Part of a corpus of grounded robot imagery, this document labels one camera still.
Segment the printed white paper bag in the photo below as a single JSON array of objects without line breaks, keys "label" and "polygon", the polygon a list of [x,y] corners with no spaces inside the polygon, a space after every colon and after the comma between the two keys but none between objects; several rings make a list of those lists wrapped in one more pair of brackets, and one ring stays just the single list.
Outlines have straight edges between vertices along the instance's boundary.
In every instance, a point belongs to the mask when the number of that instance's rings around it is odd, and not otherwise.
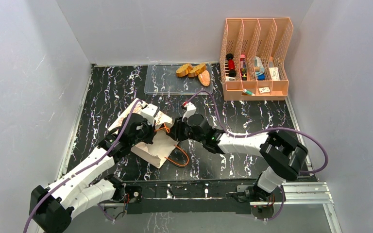
[{"label": "printed white paper bag", "polygon": [[[147,104],[148,103],[136,98],[110,126],[108,134],[117,136],[119,134],[119,128],[123,125],[123,120],[130,113],[140,114],[140,110]],[[178,146],[178,143],[175,140],[167,135],[173,124],[173,119],[159,110],[155,117],[155,126],[153,126],[156,132],[156,135],[153,138],[153,144],[145,144],[141,142],[132,146],[130,152],[136,154],[156,168],[160,168],[166,161],[169,161],[178,167],[186,167],[190,161],[188,154]],[[170,159],[170,155],[175,149],[181,151],[186,157],[186,162],[184,164],[180,164]]]}]

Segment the oval brown fake bread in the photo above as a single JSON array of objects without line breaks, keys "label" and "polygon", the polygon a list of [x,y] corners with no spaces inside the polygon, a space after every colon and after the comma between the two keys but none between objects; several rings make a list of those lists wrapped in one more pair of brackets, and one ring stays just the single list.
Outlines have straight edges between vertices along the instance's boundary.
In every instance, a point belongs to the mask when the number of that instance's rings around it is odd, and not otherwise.
[{"label": "oval brown fake bread", "polygon": [[207,70],[205,70],[201,74],[199,74],[198,79],[203,86],[208,87],[210,85],[211,78],[210,78],[210,74]]}]

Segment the clear plastic tray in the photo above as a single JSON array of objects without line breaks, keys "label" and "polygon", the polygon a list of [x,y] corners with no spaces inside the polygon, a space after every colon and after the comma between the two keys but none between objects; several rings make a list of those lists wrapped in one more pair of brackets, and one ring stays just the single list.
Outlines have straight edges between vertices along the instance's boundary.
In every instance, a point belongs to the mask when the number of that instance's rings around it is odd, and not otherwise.
[{"label": "clear plastic tray", "polygon": [[193,95],[200,90],[213,93],[213,82],[203,86],[197,77],[177,77],[181,64],[151,64],[147,67],[144,93],[147,95]]}]

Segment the round brown fake bread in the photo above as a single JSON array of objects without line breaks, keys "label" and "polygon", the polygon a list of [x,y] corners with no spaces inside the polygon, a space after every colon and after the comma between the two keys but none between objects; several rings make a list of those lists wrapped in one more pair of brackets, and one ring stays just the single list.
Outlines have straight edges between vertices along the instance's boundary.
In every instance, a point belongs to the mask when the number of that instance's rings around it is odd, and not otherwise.
[{"label": "round brown fake bread", "polygon": [[176,70],[175,74],[177,77],[184,77],[187,76],[192,69],[193,66],[191,64],[183,64]]}]

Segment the yellow fake bread slice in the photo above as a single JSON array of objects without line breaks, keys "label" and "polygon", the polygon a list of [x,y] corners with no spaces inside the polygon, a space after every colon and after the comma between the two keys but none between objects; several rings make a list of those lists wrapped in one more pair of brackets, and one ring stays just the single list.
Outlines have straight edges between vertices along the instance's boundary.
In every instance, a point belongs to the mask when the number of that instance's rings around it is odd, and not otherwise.
[{"label": "yellow fake bread slice", "polygon": [[193,78],[193,77],[197,77],[199,76],[200,74],[202,74],[204,71],[206,71],[206,64],[205,63],[200,63],[196,66],[189,66],[188,67],[188,77],[190,78]]}]

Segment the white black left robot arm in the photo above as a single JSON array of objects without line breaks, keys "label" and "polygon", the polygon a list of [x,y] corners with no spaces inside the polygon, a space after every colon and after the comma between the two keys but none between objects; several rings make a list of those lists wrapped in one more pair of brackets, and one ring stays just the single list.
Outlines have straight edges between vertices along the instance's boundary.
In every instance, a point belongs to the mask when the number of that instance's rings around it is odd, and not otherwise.
[{"label": "white black left robot arm", "polygon": [[26,232],[30,222],[34,221],[47,233],[62,233],[86,209],[104,200],[122,201],[126,190],[121,182],[113,179],[91,182],[129,155],[136,145],[153,142],[155,116],[155,113],[145,110],[130,112],[73,170],[47,187],[39,185],[33,189],[29,217],[23,231]]}]

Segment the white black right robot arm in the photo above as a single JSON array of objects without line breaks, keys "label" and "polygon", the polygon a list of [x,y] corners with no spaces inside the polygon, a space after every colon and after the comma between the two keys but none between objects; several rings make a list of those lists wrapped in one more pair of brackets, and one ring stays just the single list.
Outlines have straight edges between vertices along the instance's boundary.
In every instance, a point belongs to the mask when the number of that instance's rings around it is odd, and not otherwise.
[{"label": "white black right robot arm", "polygon": [[242,153],[264,158],[268,167],[254,186],[230,194],[239,202],[267,201],[281,184],[297,180],[308,154],[307,148],[284,130],[232,134],[213,128],[201,114],[176,118],[167,135],[177,142],[197,141],[214,154]]}]

